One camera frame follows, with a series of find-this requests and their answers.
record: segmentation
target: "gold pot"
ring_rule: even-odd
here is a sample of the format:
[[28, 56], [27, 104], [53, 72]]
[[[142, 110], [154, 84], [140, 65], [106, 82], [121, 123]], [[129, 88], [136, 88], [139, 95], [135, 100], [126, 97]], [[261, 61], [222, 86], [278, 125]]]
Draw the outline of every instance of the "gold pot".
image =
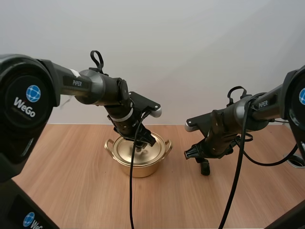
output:
[[[147, 177], [153, 174], [159, 167], [162, 160], [172, 150], [172, 142], [166, 142], [157, 134], [152, 133], [156, 143], [151, 147], [147, 145], [144, 149], [136, 149], [133, 160], [132, 177]], [[119, 137], [115, 142], [111, 139], [105, 142], [105, 149], [109, 155], [119, 162], [121, 170], [129, 175], [132, 157], [133, 142]]]

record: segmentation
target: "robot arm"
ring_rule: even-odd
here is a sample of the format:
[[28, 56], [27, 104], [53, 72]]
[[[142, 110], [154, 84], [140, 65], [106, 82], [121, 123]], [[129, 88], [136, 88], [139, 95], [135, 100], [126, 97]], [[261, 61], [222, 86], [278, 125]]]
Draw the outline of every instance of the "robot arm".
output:
[[[254, 97], [247, 117], [247, 131], [261, 130], [275, 118], [288, 120], [305, 159], [305, 66], [289, 72], [282, 85]], [[185, 129], [188, 132], [200, 130], [205, 139], [185, 151], [186, 159], [194, 157], [201, 163], [206, 158], [221, 158], [232, 153], [236, 145], [234, 139], [242, 131], [245, 104], [250, 99], [253, 97], [245, 92], [241, 100], [236, 103], [230, 100], [224, 109], [188, 119]]]
[[[125, 80], [103, 73], [99, 52], [92, 51], [91, 58], [97, 68], [77, 72], [49, 60], [0, 55], [0, 182], [21, 172], [61, 94], [104, 106], [114, 130], [131, 141], [144, 112], [161, 115], [159, 104], [129, 92]], [[153, 146], [151, 132], [140, 125], [137, 147]]]

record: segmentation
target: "black cable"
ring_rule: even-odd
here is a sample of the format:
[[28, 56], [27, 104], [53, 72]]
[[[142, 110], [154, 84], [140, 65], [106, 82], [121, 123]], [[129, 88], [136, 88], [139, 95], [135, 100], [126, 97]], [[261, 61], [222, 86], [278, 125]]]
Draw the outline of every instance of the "black cable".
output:
[[242, 161], [243, 161], [243, 151], [244, 151], [244, 143], [245, 143], [245, 136], [246, 136], [247, 116], [248, 116], [248, 111], [249, 111], [249, 108], [250, 108], [250, 105], [251, 105], [251, 101], [253, 99], [255, 99], [255, 97], [252, 97], [244, 105], [244, 120], [243, 120], [242, 136], [241, 136], [241, 145], [240, 145], [239, 154], [238, 154], [235, 176], [234, 176], [230, 196], [228, 198], [227, 205], [225, 206], [224, 215], [223, 215], [223, 218], [220, 222], [220, 225], [219, 225], [218, 229], [223, 229], [224, 228], [224, 223], [225, 223], [225, 221], [228, 217], [229, 210], [230, 210], [230, 207], [231, 207], [231, 204], [232, 204], [232, 201], [233, 201], [233, 198], [234, 198], [234, 194], [235, 194], [235, 191], [236, 191], [237, 182], [238, 182], [240, 170], [241, 170], [241, 167], [242, 167]]
[[132, 218], [132, 170], [133, 170], [134, 153], [135, 153], [136, 142], [137, 142], [138, 132], [140, 130], [141, 123], [143, 122], [144, 118], [146, 118], [150, 113], [151, 113], [151, 111], [146, 111], [143, 114], [142, 118], [140, 119], [137, 130], [135, 131], [134, 142], [133, 142], [133, 147], [132, 147], [132, 158], [131, 158], [131, 162], [130, 162], [130, 174], [129, 174], [129, 216], [130, 216], [130, 224], [131, 224], [132, 229], [134, 229], [133, 218]]
[[285, 122], [285, 121], [278, 121], [278, 120], [275, 120], [276, 123], [289, 123], [289, 122]]
[[277, 165], [280, 165], [282, 163], [284, 163], [285, 161], [289, 160], [289, 158], [296, 153], [298, 147], [297, 145], [294, 146], [294, 148], [291, 150], [291, 152], [286, 156], [284, 157], [282, 160], [280, 161], [277, 161], [277, 162], [274, 162], [274, 163], [261, 163], [261, 162], [257, 162], [255, 160], [253, 160], [245, 151], [244, 151], [244, 155], [246, 156], [246, 158], [249, 159], [249, 161], [253, 162], [254, 164], [257, 164], [259, 166], [277, 166]]

